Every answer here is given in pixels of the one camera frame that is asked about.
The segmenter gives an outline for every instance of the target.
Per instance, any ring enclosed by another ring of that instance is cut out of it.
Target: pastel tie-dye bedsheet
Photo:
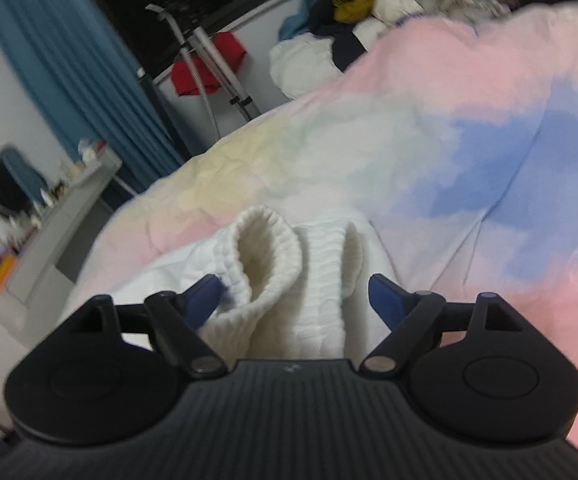
[[[578,366],[578,4],[409,20],[122,208],[72,301],[255,203],[290,222],[360,209],[405,288],[497,290]]]

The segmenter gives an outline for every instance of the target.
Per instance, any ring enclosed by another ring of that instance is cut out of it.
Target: white cabinet
[[[74,286],[57,263],[122,162],[105,148],[94,165],[87,168],[85,178],[72,185],[25,244],[0,291],[0,323],[29,348],[55,328]]]

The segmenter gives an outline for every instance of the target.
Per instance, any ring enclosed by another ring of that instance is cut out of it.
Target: red cloth
[[[247,51],[236,37],[230,32],[218,32],[218,34],[214,35],[211,40],[218,49],[218,52],[222,54],[231,70],[233,70],[234,73],[238,72],[242,61],[245,59]],[[207,93],[213,94],[217,92],[220,88],[218,79],[213,76],[197,54],[192,54],[191,59],[200,74],[200,80],[204,83]],[[198,88],[195,86],[194,78],[191,76],[191,72],[189,72],[187,63],[185,63],[184,60],[176,61],[173,64],[173,68],[171,69],[171,81],[176,92],[178,92],[178,95],[200,94]]]

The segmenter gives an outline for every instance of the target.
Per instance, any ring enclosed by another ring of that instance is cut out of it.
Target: pile of clothes
[[[338,78],[391,27],[411,17],[442,16],[476,25],[509,12],[497,0],[318,0],[307,32],[271,50],[271,78],[296,99]]]

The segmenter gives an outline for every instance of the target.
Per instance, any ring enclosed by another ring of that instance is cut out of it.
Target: ribbed black surface
[[[426,425],[393,383],[365,380],[345,361],[310,361],[240,362],[122,443],[24,441],[0,460],[3,480],[184,478],[578,480],[578,452],[563,441],[470,446]]]

